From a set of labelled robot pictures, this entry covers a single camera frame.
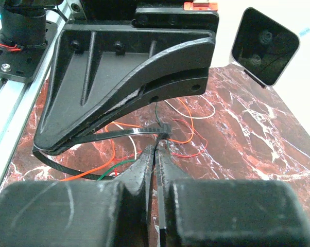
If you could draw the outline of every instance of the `red marble surface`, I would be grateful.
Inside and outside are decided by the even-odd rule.
[[[230,65],[210,69],[208,89],[204,97],[216,112],[208,119],[194,120],[195,129],[208,140],[203,154],[193,158],[173,156],[173,161],[196,179],[263,179],[289,183],[303,204],[310,219],[310,137],[273,89],[262,89],[241,68]],[[58,180],[66,176],[55,171],[31,154],[32,139],[46,98],[44,84],[29,122],[11,161],[0,191],[15,181]],[[181,98],[193,116],[212,114],[212,107],[200,96]],[[179,111],[187,115],[177,99],[170,99]],[[151,104],[123,118],[119,122],[148,126],[156,123],[155,105]],[[190,128],[173,119],[184,118],[164,101],[158,105],[159,117],[173,127],[173,138],[187,140]],[[110,130],[117,129],[110,125]],[[154,143],[153,136],[134,136],[138,151]],[[188,144],[171,143],[173,152],[182,155],[198,153],[205,141],[195,136]],[[115,140],[115,157],[133,154],[129,138]],[[112,155],[110,141],[75,146],[53,157],[63,165],[82,171],[105,163]],[[126,169],[129,164],[118,168]],[[153,233],[151,246],[157,246],[158,207],[156,185],[153,191]]]

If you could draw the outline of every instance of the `black 3d-printed part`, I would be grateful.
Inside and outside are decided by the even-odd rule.
[[[58,155],[149,103],[204,93],[214,42],[209,30],[65,25],[34,145]]]
[[[88,20],[124,20],[131,21],[140,1],[136,0],[80,0]],[[193,0],[143,0],[143,3],[157,4],[169,7],[172,4],[180,4],[183,7],[184,2]]]
[[[155,159],[157,198],[159,205],[160,243],[161,246],[166,246],[167,221],[165,214],[167,209],[171,210],[171,208],[169,209],[167,206],[170,184],[176,179],[188,179],[191,177],[171,161],[168,151],[161,146],[158,146]]]
[[[310,246],[310,224],[280,181],[177,180],[167,246]]]
[[[216,11],[186,11],[182,4],[139,3],[134,14],[134,27],[207,29],[217,32]]]
[[[62,4],[63,0],[0,0],[0,6],[17,8],[46,8]]]
[[[152,167],[148,146],[110,182],[10,185],[0,195],[0,246],[148,246]]]

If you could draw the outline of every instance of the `wire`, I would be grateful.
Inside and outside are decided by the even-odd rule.
[[[216,113],[216,109],[215,107],[212,105],[212,103],[210,101],[208,101],[208,99],[206,99],[204,96],[200,95],[209,105],[212,106],[212,109],[213,109],[213,113],[209,116],[206,116],[206,117],[189,117],[189,116],[186,116],[184,115],[183,113],[179,112],[172,104],[170,104],[167,100],[165,100],[165,103],[167,103],[172,109],[174,109],[177,113],[179,113],[180,115],[184,116],[184,117],[187,117],[187,118],[190,118],[190,119],[207,119],[207,118],[210,118],[212,117],[213,115],[215,115]]]
[[[190,115],[190,117],[192,117],[192,114],[191,114],[191,111],[189,110],[189,108],[186,106],[186,104],[184,102],[182,102],[181,99],[178,98],[178,100],[184,105],[184,107],[186,108],[186,110],[188,111],[188,114]],[[159,118],[158,118],[158,115],[157,115],[157,107],[155,109],[155,114],[157,116],[157,119],[158,121]],[[184,142],[182,141],[179,141],[179,140],[174,140],[174,139],[168,139],[170,140],[171,142],[174,142],[174,143],[180,143],[180,144],[186,144],[186,143],[189,143],[192,139],[193,139],[193,136],[194,136],[194,122],[193,122],[193,119],[191,119],[191,122],[192,122],[192,134],[190,136],[190,138]],[[113,122],[114,124],[119,124],[119,125],[122,125],[122,126],[129,126],[129,127],[136,127],[136,128],[142,128],[142,126],[139,126],[139,125],[130,125],[130,124],[127,124],[127,123],[122,123],[122,122]]]
[[[7,45],[0,44],[0,48],[5,49],[7,51],[21,51],[21,49],[18,48],[17,45],[15,45],[15,46],[7,46]]]
[[[58,15],[60,15],[60,17],[65,21],[67,22],[68,21],[68,18],[60,11],[59,7],[57,6],[56,9],[54,8],[46,8],[45,11],[53,11],[55,13],[57,13]]]
[[[170,132],[168,126],[164,126],[163,128],[131,128],[131,129],[123,129],[123,130],[115,130],[105,133],[95,133],[86,136],[78,136],[74,137],[66,142],[66,146],[74,146],[82,143],[90,143],[97,142],[99,140],[108,140],[114,139],[129,135],[148,135],[148,134],[156,134],[161,136],[167,136]]]
[[[119,127],[121,130],[123,130],[124,128],[117,124],[117,123],[114,123],[117,127]],[[136,160],[136,155],[137,155],[137,152],[136,152],[136,146],[135,146],[135,143],[134,143],[134,140],[132,139],[132,137],[130,135],[128,135],[128,137],[130,138],[131,142],[132,142],[132,145],[133,145],[133,149],[134,149],[134,159]]]
[[[68,18],[64,15],[64,13],[62,13],[62,11],[60,10],[59,6],[57,5],[57,10],[59,12],[59,15],[61,16],[61,18],[67,22],[68,21]]]
[[[129,162],[135,162],[136,160],[128,160],[128,161],[122,161],[120,163],[117,163],[116,165],[113,165],[111,168],[109,168],[101,177],[98,178],[98,181],[100,181],[101,179],[103,179],[109,172],[111,172],[111,170],[113,170],[114,168],[116,168],[117,166],[129,163]]]
[[[188,126],[192,129],[192,126],[191,126],[188,122],[186,122],[186,121],[184,121],[184,120],[174,119],[174,121],[183,122],[183,123],[185,123],[186,125],[188,125]],[[194,131],[195,131],[195,133],[196,133],[199,137],[201,137],[203,140],[205,140],[205,142],[206,142],[205,147],[204,147],[200,152],[198,152],[198,153],[196,153],[196,154],[192,154],[192,155],[180,155],[180,154],[177,154],[177,153],[171,153],[172,155],[178,156],[178,157],[180,157],[180,158],[192,158],[192,157],[199,156],[199,155],[201,155],[202,153],[205,152],[206,148],[208,147],[208,140],[205,139],[205,138],[204,138],[200,133],[198,133],[195,129],[194,129]]]
[[[116,158],[114,161],[122,161],[122,160],[125,160],[126,158],[131,158],[133,156],[134,156],[134,154],[129,155],[129,156],[125,156],[123,158]]]
[[[105,126],[105,131],[108,132],[108,125]],[[84,176],[84,175],[90,174],[90,173],[92,173],[92,172],[94,172],[94,171],[98,171],[98,170],[103,169],[103,168],[105,168],[106,166],[108,166],[108,165],[114,160],[114,158],[115,158],[115,143],[114,143],[114,141],[113,141],[112,139],[110,139],[110,142],[111,142],[111,144],[112,144],[113,154],[112,154],[111,158],[109,159],[109,161],[107,161],[107,162],[106,162],[105,164],[103,164],[102,166],[93,168],[93,169],[91,169],[91,170],[89,170],[89,171],[83,172],[83,173],[81,173],[81,174],[79,174],[79,175],[76,175],[76,176],[73,176],[73,177],[70,177],[70,178],[67,178],[67,179],[62,179],[61,181],[70,181],[70,180],[78,179],[78,178],[80,178],[80,177],[82,177],[82,176]]]
[[[156,116],[156,120],[157,120],[157,123],[159,124],[160,127],[162,127],[162,123],[157,115],[157,102],[156,102],[156,105],[155,105],[155,116]]]
[[[168,134],[168,131],[169,131],[166,127],[163,127],[161,129],[160,128],[140,128],[140,129],[126,129],[126,130],[123,129],[123,130],[119,130],[119,131],[109,132],[107,127],[108,126],[105,127],[105,130],[106,130],[105,133],[98,133],[98,134],[88,135],[88,136],[84,136],[84,137],[76,137],[76,138],[71,139],[69,144],[96,142],[98,140],[112,139],[112,138],[116,138],[116,137],[120,137],[120,136],[128,136],[128,135],[133,135],[133,134]],[[118,132],[121,132],[121,133],[125,132],[125,135],[117,135]],[[132,141],[132,144],[134,147],[134,157],[136,158],[137,157],[136,146],[135,146],[135,143],[132,139],[131,139],[131,141]],[[34,156],[36,158],[38,158],[45,165],[47,165],[51,168],[54,168],[58,171],[61,171],[63,173],[67,173],[69,175],[72,175],[75,178],[80,177],[80,178],[86,178],[86,179],[91,179],[91,180],[97,180],[101,176],[101,175],[93,174],[90,172],[78,171],[78,170],[68,168],[66,166],[62,166],[59,163],[56,163],[56,162],[50,160],[49,158],[47,158],[36,147],[33,147],[32,153],[34,154]]]
[[[192,122],[192,134],[191,134],[191,137],[184,141],[184,142],[181,142],[179,140],[173,140],[173,139],[168,139],[172,142],[175,142],[175,143],[180,143],[180,144],[186,144],[186,143],[189,143],[192,139],[193,139],[193,136],[194,136],[194,122],[193,122],[193,119],[192,119],[192,114],[191,114],[191,111],[189,110],[189,108],[186,106],[186,104],[184,102],[182,102],[181,99],[178,98],[178,100],[184,105],[184,107],[186,108],[186,110],[188,111],[188,114],[189,116],[191,117],[191,122]]]

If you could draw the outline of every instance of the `red wire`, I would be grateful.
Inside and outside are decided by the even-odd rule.
[[[193,136],[194,136],[194,122],[193,122],[193,118],[192,118],[192,113],[190,111],[190,109],[186,106],[186,104],[181,100],[179,99],[179,101],[184,105],[184,107],[186,108],[186,110],[188,111],[188,114],[190,115],[191,117],[191,122],[192,122],[192,134],[190,136],[190,138],[188,140],[185,140],[185,141],[180,141],[180,140],[173,140],[173,139],[168,139],[172,142],[175,142],[175,143],[181,143],[181,144],[185,144],[185,143],[189,143],[192,139],[193,139]]]
[[[186,125],[188,125],[190,128],[192,128],[192,126],[191,126],[188,122],[186,122],[186,121],[184,121],[184,120],[174,119],[174,121],[183,122],[184,124],[186,124]],[[180,158],[192,158],[192,157],[199,156],[199,155],[201,155],[202,153],[205,152],[206,148],[208,147],[208,140],[205,139],[205,138],[204,138],[200,133],[198,133],[195,129],[194,129],[194,131],[195,131],[195,133],[196,133],[199,137],[201,137],[201,138],[202,138],[203,140],[205,140],[205,142],[206,142],[205,147],[203,148],[203,150],[200,151],[200,152],[198,152],[198,153],[195,153],[195,154],[193,154],[193,155],[180,155],[180,154],[177,154],[177,153],[171,153],[172,155],[175,155],[175,156],[180,157]]]
[[[17,45],[15,45],[15,46],[7,46],[7,45],[0,44],[0,48],[5,48],[8,51],[21,51],[21,49],[19,49],[17,47],[18,47]]]
[[[70,178],[67,178],[67,179],[62,179],[62,180],[60,180],[60,181],[70,181],[70,180],[78,179],[78,178],[80,178],[80,177],[82,177],[82,176],[84,176],[84,175],[87,175],[87,174],[90,174],[90,173],[92,173],[92,172],[94,172],[94,171],[97,171],[97,170],[100,170],[100,169],[102,169],[102,168],[105,168],[105,167],[108,166],[110,163],[112,163],[112,161],[113,161],[114,158],[115,158],[115,143],[113,142],[112,139],[110,139],[110,142],[111,142],[111,144],[112,144],[113,154],[112,154],[112,156],[111,156],[111,158],[110,158],[109,161],[107,161],[107,162],[106,162],[105,164],[103,164],[102,166],[93,168],[93,169],[91,169],[91,170],[89,170],[89,171],[83,172],[83,173],[81,173],[81,174],[79,174],[79,175],[76,175],[76,176],[73,176],[73,177],[70,177]]]
[[[7,45],[3,45],[3,44],[0,44],[1,47],[5,47],[5,48],[9,48],[9,49],[15,49],[17,48],[17,45],[15,46],[7,46]]]

